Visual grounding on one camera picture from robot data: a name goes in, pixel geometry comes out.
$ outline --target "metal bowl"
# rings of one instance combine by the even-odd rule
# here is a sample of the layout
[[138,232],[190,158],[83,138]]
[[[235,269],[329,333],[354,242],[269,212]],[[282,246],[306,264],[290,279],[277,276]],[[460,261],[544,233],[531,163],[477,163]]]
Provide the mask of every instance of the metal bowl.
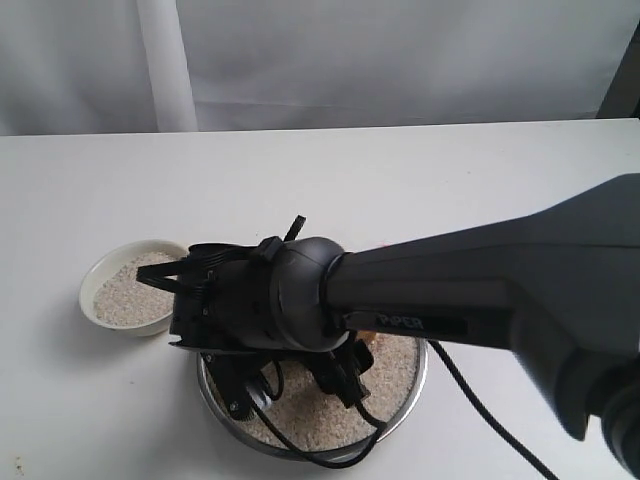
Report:
[[[404,421],[404,419],[409,416],[409,413],[411,413],[411,410],[413,410],[413,407],[415,407],[418,398],[422,393],[424,381],[427,376],[427,342],[424,340],[416,339],[416,343],[418,346],[418,365],[416,367],[413,386],[411,387],[409,395],[407,395],[407,398],[400,409],[387,422],[387,428],[378,439],[378,442],[388,437],[391,432],[398,428],[398,425],[400,425]],[[225,426],[225,428],[242,443],[248,445],[254,450],[266,453],[267,455],[271,455],[273,457],[284,458],[287,460],[301,460],[300,457],[298,457],[290,450],[274,447],[273,445],[268,445],[255,439],[248,433],[244,432],[240,427],[236,425],[235,421],[227,416],[224,411],[224,407],[220,406],[213,396],[213,392],[211,391],[209,382],[207,382],[206,366],[202,358],[198,360],[198,384],[200,385],[200,392],[202,393],[202,397],[209,406],[211,412]],[[364,448],[368,440],[369,437],[366,437],[356,443],[352,443],[351,445],[347,445],[345,447],[313,453],[319,458],[326,461],[345,461],[355,457],[362,450],[362,448]]]

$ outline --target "table surface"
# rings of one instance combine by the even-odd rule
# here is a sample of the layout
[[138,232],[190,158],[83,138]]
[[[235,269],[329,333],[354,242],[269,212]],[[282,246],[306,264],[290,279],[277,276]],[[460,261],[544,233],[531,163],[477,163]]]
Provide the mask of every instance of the table surface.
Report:
[[[0,478],[518,478],[537,473],[437,358],[409,419],[341,472],[239,444],[168,334],[129,339],[79,312],[88,268],[145,238],[361,250],[526,215],[640,171],[636,120],[0,138]],[[496,417],[562,479],[628,478],[592,419],[568,437],[509,352],[450,346]]]

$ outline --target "white bowl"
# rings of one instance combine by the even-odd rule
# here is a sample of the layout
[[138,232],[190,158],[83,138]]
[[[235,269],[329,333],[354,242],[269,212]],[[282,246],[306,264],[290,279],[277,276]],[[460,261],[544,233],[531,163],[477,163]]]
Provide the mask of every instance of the white bowl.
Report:
[[151,252],[163,252],[176,258],[182,258],[187,255],[188,251],[182,245],[168,242],[165,240],[142,240],[139,242],[129,243],[120,248],[107,253],[102,257],[91,270],[85,275],[80,286],[80,309],[85,317],[96,325],[109,330],[123,332],[134,337],[146,337],[163,332],[171,325],[171,316],[173,312],[169,311],[166,315],[155,318],[140,325],[120,326],[111,325],[103,322],[96,316],[93,300],[96,293],[104,285],[104,283],[112,278],[118,271],[140,255]]

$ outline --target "white backdrop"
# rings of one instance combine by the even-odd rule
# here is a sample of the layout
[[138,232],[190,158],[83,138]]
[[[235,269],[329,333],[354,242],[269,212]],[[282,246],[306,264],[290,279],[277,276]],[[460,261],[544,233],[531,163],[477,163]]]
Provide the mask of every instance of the white backdrop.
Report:
[[638,0],[5,0],[0,134],[593,117]]

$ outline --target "bowl rim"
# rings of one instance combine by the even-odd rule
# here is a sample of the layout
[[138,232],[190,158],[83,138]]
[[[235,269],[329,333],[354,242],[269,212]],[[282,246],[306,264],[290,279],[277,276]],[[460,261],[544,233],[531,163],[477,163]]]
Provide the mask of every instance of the bowl rim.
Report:
[[[422,394],[422,390],[427,378],[428,369],[427,341],[421,338],[415,338],[415,341],[418,348],[418,355],[416,359],[417,367],[413,379],[413,385],[411,386],[409,394],[407,395],[404,403],[387,422],[387,428],[384,430],[377,443],[380,443],[382,440],[387,438],[400,426],[400,424],[413,411],[418,402],[418,399],[420,398],[420,395]],[[209,386],[209,382],[207,382],[206,370],[207,367],[205,365],[204,359],[202,358],[202,355],[200,355],[198,356],[197,362],[197,377],[201,396],[204,402],[207,404],[209,411],[213,413],[217,420],[231,433],[231,435],[233,435],[237,440],[239,440],[246,446],[272,457],[283,458],[286,460],[304,461],[304,459],[297,456],[294,452],[282,447],[276,447],[261,442],[260,440],[243,431],[241,428],[237,427],[235,425],[235,422],[231,420],[224,412],[223,407],[221,407],[215,400],[213,392],[211,391],[211,387]],[[362,448],[364,448],[370,437],[371,435],[344,447],[338,447],[330,450],[319,450],[313,453],[314,455],[317,455],[318,458],[326,461],[349,460],[355,457],[362,450]]]
[[149,246],[149,252],[157,252],[158,248],[160,248],[160,251],[162,251],[163,246],[168,246],[171,248],[175,248],[176,250],[178,249],[181,250],[184,253],[184,255],[187,255],[189,253],[189,250],[184,245],[173,242],[171,240],[162,240],[159,238],[150,238],[146,240],[137,240],[135,242],[126,243],[124,245],[121,245],[105,253],[97,262],[95,262],[91,266],[89,271],[85,273],[84,277],[82,278],[82,282],[80,283],[80,290],[78,292],[78,303],[80,305],[80,310],[82,311],[82,314],[89,321],[98,325],[99,327],[108,328],[109,330],[137,330],[139,328],[148,327],[150,325],[154,325],[156,323],[162,322],[163,320],[166,320],[168,317],[170,317],[173,314],[173,309],[171,309],[169,310],[169,312],[167,312],[166,314],[160,317],[156,317],[152,320],[149,320],[144,323],[139,323],[137,325],[112,325],[110,323],[100,320],[97,317],[97,315],[94,313],[93,309],[91,309],[84,300],[84,296],[85,296],[84,292],[88,288],[89,280],[93,275],[95,275],[95,272],[105,264],[105,262],[108,262],[110,258],[112,258],[113,256],[121,252],[126,252],[127,250],[131,250],[136,247],[142,247],[142,246]]

